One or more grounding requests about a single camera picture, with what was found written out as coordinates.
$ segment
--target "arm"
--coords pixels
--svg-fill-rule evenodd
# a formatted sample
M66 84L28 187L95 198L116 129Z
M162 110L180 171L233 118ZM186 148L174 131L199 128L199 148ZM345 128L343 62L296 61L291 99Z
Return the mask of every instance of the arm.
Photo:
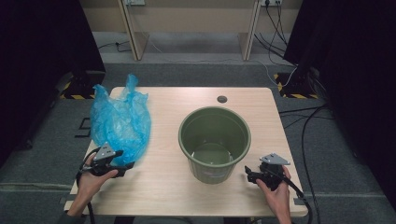
M287 178L290 178L290 173L286 166L283 166L283 171L285 173L285 176ZM271 211L273 211L273 213L276 215L279 223L290 224L290 192L288 184L282 181L282 183L279 184L276 190L271 191L260 179L257 179L256 183L264 192L268 205L270 206Z
M92 154L87 159L87 164L91 164L95 154ZM75 223L81 219L82 212L84 211L87 204L91 201L93 195L99 192L102 185L111 177L117 174L118 170L112 170L105 175L95 176L90 172L85 172L81 175L81 179L78 183L78 193L76 199L67 211L67 216L63 215L58 223L62 223L61 220L67 218L75 220Z

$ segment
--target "green plastic bucket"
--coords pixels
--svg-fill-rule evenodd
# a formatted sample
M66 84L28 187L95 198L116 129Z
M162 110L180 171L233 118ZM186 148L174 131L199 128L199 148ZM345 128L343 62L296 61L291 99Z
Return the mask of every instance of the green plastic bucket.
M250 147L250 130L230 109L208 106L191 112L178 131L192 174L206 184L226 180Z

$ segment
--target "handheld controller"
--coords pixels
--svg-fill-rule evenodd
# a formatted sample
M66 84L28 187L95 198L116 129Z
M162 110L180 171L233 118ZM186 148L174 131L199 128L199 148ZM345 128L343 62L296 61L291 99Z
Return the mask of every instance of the handheld controller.
M259 166L259 173L252 172L250 168L245 166L247 181L257 184L256 180L260 179L271 191L276 190L277 186L282 182L281 176L284 176L282 165L290 165L290 163L275 153L261 157L260 161L262 164Z
M85 164L85 161L90 157L92 153L96 152L91 164ZM101 147L94 149L81 164L79 172L91 172L93 175L104 175L111 170L118 170L119 172L113 177L124 176L125 172L134 167L134 162L128 163L124 166L113 166L111 162L114 158L121 156L122 150L115 151L108 143L104 143Z

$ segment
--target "power outlet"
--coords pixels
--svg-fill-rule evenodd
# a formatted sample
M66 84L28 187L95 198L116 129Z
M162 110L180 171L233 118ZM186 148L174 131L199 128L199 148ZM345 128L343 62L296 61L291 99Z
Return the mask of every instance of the power outlet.
M145 4L145 0L125 0L127 6L144 6Z
M265 1L266 0L262 0L262 7L265 7ZM282 6L282 0L268 0L268 1L270 2L268 7Z

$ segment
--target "table top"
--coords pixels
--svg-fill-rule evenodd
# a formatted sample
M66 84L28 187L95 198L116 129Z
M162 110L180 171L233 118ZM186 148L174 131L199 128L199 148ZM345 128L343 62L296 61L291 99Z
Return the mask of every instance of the table top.
M123 87L113 89L116 98ZM259 187L247 180L245 165L259 172L260 157L275 152L290 162L293 183L301 184L284 133L276 103L267 88L140 87L148 94L151 134L146 153L124 177L108 180L92 199L96 215L183 216L183 217L272 217ZM226 103L218 102L227 97ZM177 134L184 118L195 109L223 106L239 114L251 132L246 157L238 162L224 182L209 185L197 180L180 149ZM87 153L97 148L91 142ZM70 194L77 194L76 184ZM304 205L294 203L293 217L307 214ZM71 201L66 202L67 210Z

